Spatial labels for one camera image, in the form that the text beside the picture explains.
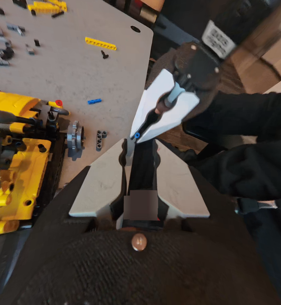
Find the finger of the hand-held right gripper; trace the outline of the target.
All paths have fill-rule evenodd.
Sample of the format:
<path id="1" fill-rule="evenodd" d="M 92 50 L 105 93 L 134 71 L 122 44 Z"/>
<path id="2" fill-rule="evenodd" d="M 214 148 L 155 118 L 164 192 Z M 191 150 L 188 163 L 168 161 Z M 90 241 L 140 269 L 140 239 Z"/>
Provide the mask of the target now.
<path id="1" fill-rule="evenodd" d="M 161 97 L 172 91 L 175 86 L 173 75 L 162 69 L 151 85 L 143 91 L 130 131 L 132 138 L 146 122 L 148 114 L 154 110 Z"/>
<path id="2" fill-rule="evenodd" d="M 182 92 L 178 97 L 176 104 L 169 111 L 162 114 L 161 118 L 149 126 L 136 140 L 136 143 L 146 142 L 150 139 L 177 127 L 183 119 L 199 104 L 200 99 L 191 92 Z"/>

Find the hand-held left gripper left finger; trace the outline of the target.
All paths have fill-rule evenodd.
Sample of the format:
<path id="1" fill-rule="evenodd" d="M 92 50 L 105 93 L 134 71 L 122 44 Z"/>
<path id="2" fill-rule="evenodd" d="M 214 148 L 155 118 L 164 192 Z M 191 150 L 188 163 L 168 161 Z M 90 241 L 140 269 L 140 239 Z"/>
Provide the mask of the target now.
<path id="1" fill-rule="evenodd" d="M 121 139 L 95 160 L 69 211 L 71 217 L 117 220 L 126 193 L 127 140 Z"/>

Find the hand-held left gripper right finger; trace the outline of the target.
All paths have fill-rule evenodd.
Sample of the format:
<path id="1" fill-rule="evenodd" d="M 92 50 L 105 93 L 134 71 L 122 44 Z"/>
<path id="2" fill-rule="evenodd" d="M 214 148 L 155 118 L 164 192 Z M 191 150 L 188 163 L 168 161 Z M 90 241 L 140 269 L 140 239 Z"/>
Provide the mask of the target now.
<path id="1" fill-rule="evenodd" d="M 154 143 L 154 165 L 161 220 L 210 217 L 188 165 L 159 140 Z"/>

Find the light grey short beam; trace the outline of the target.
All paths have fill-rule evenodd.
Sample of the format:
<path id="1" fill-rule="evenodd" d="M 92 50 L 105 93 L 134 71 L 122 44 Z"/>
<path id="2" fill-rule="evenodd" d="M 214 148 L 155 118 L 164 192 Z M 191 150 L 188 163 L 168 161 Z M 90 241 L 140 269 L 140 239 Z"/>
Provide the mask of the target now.
<path id="1" fill-rule="evenodd" d="M 108 132 L 107 131 L 101 131 L 98 130 L 97 134 L 96 134 L 96 151 L 100 152 L 102 147 L 103 147 L 103 143 L 104 143 L 104 139 L 107 137 Z"/>

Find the yellow long beam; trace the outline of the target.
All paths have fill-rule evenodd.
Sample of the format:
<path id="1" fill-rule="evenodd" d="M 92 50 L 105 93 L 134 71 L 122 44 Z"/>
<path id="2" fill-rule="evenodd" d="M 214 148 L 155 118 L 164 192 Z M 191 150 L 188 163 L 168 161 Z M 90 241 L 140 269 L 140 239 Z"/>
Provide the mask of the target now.
<path id="1" fill-rule="evenodd" d="M 114 44 L 111 43 L 107 43 L 101 40 L 96 40 L 90 37 L 85 37 L 85 42 L 88 45 L 93 45 L 93 46 L 97 46 L 99 48 L 105 48 L 105 49 L 109 49 L 109 50 L 113 50 L 116 51 L 117 47 Z"/>

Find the yellow toy vehicle model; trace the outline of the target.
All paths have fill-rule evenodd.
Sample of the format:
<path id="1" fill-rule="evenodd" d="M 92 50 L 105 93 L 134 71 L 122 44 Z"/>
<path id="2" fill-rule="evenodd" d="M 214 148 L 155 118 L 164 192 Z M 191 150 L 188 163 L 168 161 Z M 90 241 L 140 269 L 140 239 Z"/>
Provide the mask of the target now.
<path id="1" fill-rule="evenodd" d="M 0 235 L 32 226 L 52 200 L 66 149 L 84 148 L 84 127 L 60 127 L 70 112 L 61 100 L 0 91 Z"/>

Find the person's right forearm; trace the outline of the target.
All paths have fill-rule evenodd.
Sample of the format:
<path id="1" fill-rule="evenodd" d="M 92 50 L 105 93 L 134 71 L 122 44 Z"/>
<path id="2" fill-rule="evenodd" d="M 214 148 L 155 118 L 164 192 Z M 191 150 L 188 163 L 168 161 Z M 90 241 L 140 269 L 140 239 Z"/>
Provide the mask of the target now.
<path id="1" fill-rule="evenodd" d="M 281 93 L 219 92 L 210 106 L 189 122 L 215 135 L 254 136 L 256 145 L 281 150 Z"/>

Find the grey desk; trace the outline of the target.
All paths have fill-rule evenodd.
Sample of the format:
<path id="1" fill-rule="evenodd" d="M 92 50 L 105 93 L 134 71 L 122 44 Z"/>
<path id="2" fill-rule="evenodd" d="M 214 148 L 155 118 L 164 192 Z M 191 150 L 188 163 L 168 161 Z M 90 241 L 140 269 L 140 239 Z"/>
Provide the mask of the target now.
<path id="1" fill-rule="evenodd" d="M 85 135 L 82 151 L 66 149 L 58 187 L 34 224 L 24 222 L 17 231 L 0 235 L 16 244 L 28 233 L 22 247 L 9 245 L 4 252 L 7 264 L 7 256 L 20 250 L 0 304 L 90 303 L 94 285 L 106 288 L 98 278 L 106 273 L 107 263 L 98 263 L 101 250 L 95 250 L 97 242 L 91 246 L 86 239 L 107 241 L 96 223 L 103 220 L 116 226 L 117 220 L 71 217 L 69 211 L 90 165 L 121 139 L 127 140 L 127 194 L 135 147 L 130 131 L 145 88 L 154 33 L 104 1 L 73 1 L 69 6 L 69 13 L 58 20 L 19 13 L 26 33 L 37 34 L 43 49 L 33 58 L 15 57 L 22 65 L 15 63 L 11 71 L 0 72 L 0 91 L 61 100 L 70 115 L 62 117 L 60 127 L 77 120 Z M 117 50 L 88 45 L 85 37 L 114 44 Z M 109 55 L 107 59 L 101 50 Z M 88 105 L 98 98 L 102 102 Z M 98 130 L 108 132 L 100 152 L 96 151 Z"/>

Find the person's right hand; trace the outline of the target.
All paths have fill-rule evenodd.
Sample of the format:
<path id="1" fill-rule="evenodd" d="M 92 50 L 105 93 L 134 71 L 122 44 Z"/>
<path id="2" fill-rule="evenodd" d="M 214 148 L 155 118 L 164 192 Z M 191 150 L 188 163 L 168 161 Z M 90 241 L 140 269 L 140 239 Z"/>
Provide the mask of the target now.
<path id="1" fill-rule="evenodd" d="M 164 112 L 168 111 L 171 108 L 172 103 L 169 102 L 168 95 L 169 94 L 165 94 L 165 95 L 163 95 L 162 97 L 159 98 L 159 100 L 157 102 L 157 105 L 156 105 L 156 108 L 154 110 L 154 113 L 156 113 L 157 115 L 161 115 L 161 114 L 163 114 Z"/>

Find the heap of yellow beams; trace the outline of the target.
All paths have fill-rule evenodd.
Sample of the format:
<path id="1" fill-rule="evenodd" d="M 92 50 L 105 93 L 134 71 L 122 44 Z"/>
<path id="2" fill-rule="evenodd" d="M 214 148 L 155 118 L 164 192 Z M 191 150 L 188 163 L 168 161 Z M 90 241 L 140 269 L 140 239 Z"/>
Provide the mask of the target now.
<path id="1" fill-rule="evenodd" d="M 32 4 L 27 4 L 27 9 L 33 16 L 40 14 L 54 14 L 59 11 L 67 12 L 67 4 L 64 1 L 58 0 L 44 0 L 44 1 L 33 1 Z"/>

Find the grey axle connector piece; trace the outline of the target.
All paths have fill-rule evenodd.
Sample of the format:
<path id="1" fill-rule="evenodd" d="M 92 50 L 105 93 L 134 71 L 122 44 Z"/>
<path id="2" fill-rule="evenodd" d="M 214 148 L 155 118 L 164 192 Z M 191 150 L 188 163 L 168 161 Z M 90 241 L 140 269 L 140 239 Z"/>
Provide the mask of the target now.
<path id="1" fill-rule="evenodd" d="M 10 31 L 14 31 L 17 32 L 19 35 L 24 36 L 25 35 L 25 28 L 18 26 L 18 25 L 14 25 L 14 24 L 9 24 L 6 23 L 7 29 L 9 29 Z"/>

